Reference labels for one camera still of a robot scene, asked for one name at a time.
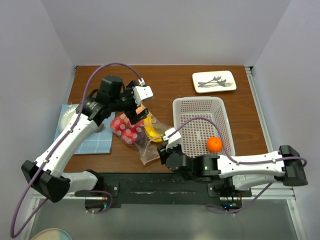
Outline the clear zip top bag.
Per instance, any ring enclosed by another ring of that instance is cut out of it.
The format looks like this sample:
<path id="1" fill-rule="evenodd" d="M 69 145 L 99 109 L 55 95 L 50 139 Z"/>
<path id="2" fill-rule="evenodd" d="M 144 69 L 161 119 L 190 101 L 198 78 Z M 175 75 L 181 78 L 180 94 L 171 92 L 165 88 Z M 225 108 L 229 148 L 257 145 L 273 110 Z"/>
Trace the clear zip top bag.
<path id="1" fill-rule="evenodd" d="M 164 123 L 161 123 L 152 113 L 149 113 L 148 115 L 151 115 L 153 127 L 158 133 L 162 134 L 162 136 L 164 135 L 165 131 L 171 128 L 170 126 Z M 134 129 L 137 132 L 138 134 L 137 141 L 132 145 L 128 145 L 124 143 L 122 140 L 122 135 L 120 136 L 116 134 L 115 135 L 118 136 L 125 145 L 139 152 L 140 160 L 143 165 L 146 165 L 147 163 L 159 158 L 158 151 L 157 151 L 157 144 L 160 144 L 162 142 L 155 143 L 148 138 L 144 128 L 144 123 L 143 123 L 144 119 L 139 121 L 136 124 L 127 124 L 125 119 L 125 114 L 121 114 L 116 118 L 121 118 L 124 120 L 126 124 L 126 129 Z"/>

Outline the fake orange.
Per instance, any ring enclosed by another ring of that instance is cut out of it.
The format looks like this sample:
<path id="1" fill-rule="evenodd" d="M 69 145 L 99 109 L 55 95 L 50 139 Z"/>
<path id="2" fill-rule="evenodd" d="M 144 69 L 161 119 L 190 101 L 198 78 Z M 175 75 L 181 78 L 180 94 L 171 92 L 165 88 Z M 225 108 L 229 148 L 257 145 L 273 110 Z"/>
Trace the fake orange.
<path id="1" fill-rule="evenodd" d="M 207 149 L 212 153 L 218 153 L 223 148 L 223 143 L 219 137 L 210 137 L 206 142 Z"/>

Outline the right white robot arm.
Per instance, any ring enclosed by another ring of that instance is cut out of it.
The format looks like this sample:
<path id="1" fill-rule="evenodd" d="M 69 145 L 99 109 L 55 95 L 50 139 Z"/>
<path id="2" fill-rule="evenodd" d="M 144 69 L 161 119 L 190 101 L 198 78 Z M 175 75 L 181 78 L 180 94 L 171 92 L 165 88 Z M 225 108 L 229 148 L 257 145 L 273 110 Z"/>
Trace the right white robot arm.
<path id="1" fill-rule="evenodd" d="M 277 151 L 247 156 L 205 154 L 191 157 L 182 152 L 181 145 L 157 148 L 160 161 L 186 181 L 215 183 L 216 190 L 233 197 L 252 187 L 282 183 L 287 187 L 308 185 L 305 173 L 307 160 L 289 145 Z"/>

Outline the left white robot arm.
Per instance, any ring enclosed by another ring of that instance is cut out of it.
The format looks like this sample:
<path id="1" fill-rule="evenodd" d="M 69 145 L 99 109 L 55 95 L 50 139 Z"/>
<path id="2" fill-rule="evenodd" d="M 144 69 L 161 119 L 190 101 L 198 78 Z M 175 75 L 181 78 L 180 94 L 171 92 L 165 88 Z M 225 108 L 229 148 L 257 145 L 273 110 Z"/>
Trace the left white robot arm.
<path id="1" fill-rule="evenodd" d="M 136 110 L 143 101 L 153 98 L 150 86 L 108 75 L 78 105 L 70 123 L 52 145 L 35 161 L 26 160 L 21 170 L 28 185 L 53 203 L 67 193 L 87 191 L 99 196 L 104 190 L 104 178 L 93 170 L 64 173 L 64 169 L 82 142 L 98 129 L 114 112 L 123 112 L 131 124 L 145 119 L 149 111 Z"/>

